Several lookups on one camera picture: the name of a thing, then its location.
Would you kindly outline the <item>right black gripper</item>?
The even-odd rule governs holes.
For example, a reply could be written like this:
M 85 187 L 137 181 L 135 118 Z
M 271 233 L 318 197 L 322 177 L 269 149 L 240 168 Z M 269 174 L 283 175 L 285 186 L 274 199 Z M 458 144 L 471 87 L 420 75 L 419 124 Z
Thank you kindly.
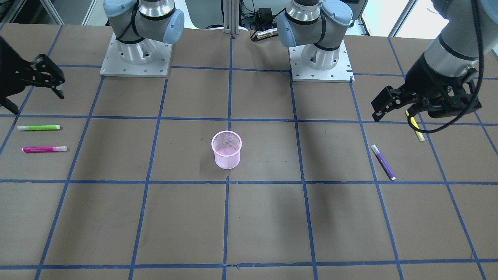
M 29 62 L 23 59 L 12 46 L 0 38 L 0 103 L 11 113 L 18 115 L 19 108 L 8 99 L 9 96 L 21 93 L 27 86 L 45 86 L 64 99 L 62 84 L 65 83 L 63 71 L 46 54 L 39 54 Z

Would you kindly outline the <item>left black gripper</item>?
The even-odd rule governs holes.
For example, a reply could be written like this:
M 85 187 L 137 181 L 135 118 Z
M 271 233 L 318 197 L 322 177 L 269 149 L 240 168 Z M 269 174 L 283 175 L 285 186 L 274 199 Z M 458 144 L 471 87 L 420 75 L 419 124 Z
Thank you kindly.
M 422 54 L 406 74 L 404 89 L 386 86 L 372 100 L 373 120 L 378 123 L 387 113 L 411 103 L 411 117 L 425 111 L 431 118 L 455 117 L 470 104 L 475 94 L 471 78 L 477 75 L 473 66 L 456 77 L 439 74 Z

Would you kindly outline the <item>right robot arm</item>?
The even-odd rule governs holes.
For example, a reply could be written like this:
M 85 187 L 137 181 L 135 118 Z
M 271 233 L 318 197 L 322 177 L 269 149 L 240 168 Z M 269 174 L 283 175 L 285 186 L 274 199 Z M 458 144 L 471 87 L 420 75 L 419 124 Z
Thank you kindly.
M 172 46 L 183 32 L 185 16 L 173 0 L 105 0 L 105 16 L 113 36 L 103 60 L 101 75 L 110 77 L 166 77 Z M 1 106 L 18 115 L 9 96 L 28 86 L 46 87 L 64 99 L 63 71 L 48 55 L 26 61 L 1 39 Z

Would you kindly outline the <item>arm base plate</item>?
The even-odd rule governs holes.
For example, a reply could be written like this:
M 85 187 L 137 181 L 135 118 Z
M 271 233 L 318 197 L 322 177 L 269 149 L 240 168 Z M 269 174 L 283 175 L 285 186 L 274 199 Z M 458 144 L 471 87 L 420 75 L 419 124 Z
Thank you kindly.
M 313 44 L 290 47 L 289 60 L 294 82 L 354 82 L 345 42 L 338 49 L 325 51 Z
M 167 78 L 173 45 L 151 39 L 124 44 L 112 34 L 100 74 L 108 77 Z

